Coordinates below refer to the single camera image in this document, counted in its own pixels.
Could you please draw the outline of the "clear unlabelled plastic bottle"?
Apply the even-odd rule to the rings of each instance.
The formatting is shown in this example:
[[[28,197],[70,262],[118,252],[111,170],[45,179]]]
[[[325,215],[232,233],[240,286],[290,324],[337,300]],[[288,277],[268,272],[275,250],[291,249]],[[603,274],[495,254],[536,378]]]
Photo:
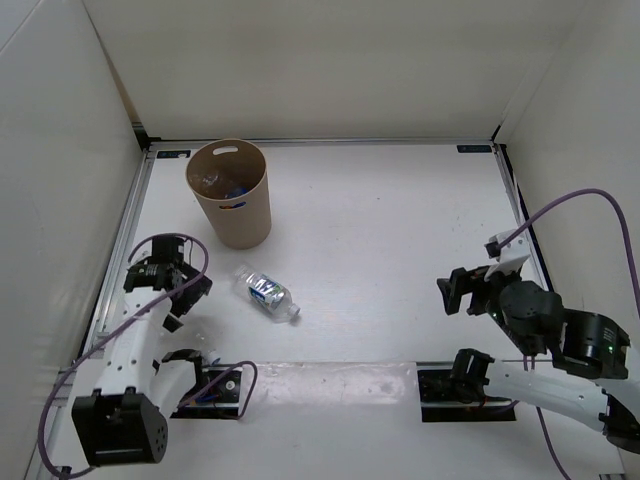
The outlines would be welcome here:
[[[221,361],[213,340],[204,331],[197,331],[194,334],[194,349],[201,353],[203,363],[208,366],[217,365]]]

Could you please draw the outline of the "green blue label bottle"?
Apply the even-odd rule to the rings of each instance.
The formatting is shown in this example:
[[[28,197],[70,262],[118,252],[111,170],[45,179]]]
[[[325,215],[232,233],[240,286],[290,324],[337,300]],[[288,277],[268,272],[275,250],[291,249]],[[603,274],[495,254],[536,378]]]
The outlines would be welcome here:
[[[280,282],[247,263],[234,269],[232,290],[273,322],[290,323],[299,317],[300,307],[294,302],[291,292]]]

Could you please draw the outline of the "blue label plastic bottle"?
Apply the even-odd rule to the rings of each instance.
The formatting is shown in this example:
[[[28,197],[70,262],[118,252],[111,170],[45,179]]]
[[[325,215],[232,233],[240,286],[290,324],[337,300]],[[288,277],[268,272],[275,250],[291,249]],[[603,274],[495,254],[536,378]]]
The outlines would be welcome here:
[[[246,175],[222,171],[190,174],[188,181],[200,196],[209,200],[232,201],[230,205],[234,208],[240,208],[246,204],[245,201],[238,201],[238,198],[249,192],[251,183]]]

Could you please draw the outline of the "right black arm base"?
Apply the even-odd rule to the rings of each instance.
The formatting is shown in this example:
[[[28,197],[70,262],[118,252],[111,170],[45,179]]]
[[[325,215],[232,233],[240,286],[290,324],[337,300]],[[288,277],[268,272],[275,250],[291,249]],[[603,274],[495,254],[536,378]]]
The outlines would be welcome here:
[[[487,397],[456,384],[447,369],[419,369],[417,384],[423,423],[514,422],[515,402]]]

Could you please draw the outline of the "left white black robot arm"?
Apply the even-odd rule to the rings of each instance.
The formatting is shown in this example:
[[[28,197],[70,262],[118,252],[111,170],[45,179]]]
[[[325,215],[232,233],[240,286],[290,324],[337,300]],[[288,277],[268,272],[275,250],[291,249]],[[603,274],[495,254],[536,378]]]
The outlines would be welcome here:
[[[181,234],[157,235],[150,254],[127,270],[123,331],[107,343],[110,351],[92,393],[76,397],[71,409],[92,468],[159,463],[179,402],[209,391],[211,377],[199,351],[161,348],[212,287],[206,270],[186,259],[188,241]]]

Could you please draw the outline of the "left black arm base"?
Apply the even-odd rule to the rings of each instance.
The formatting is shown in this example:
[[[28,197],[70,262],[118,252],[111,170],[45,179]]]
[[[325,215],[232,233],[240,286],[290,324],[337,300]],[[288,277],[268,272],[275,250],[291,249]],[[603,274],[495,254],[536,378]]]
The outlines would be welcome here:
[[[239,415],[242,368],[237,367],[198,399],[177,409],[172,419],[233,420]]]

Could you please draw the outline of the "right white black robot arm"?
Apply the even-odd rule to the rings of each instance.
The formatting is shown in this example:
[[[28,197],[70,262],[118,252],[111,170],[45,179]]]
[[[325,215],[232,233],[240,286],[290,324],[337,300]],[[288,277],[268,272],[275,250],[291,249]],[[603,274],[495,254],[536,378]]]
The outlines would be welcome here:
[[[459,312],[470,296],[470,316],[489,316],[526,357],[547,355],[554,369],[583,380],[519,371],[476,349],[461,349],[449,387],[462,402],[486,397],[522,401],[563,415],[599,432],[619,449],[639,451],[639,354],[611,318],[569,309],[559,294],[518,272],[458,268],[436,285],[446,314]]]

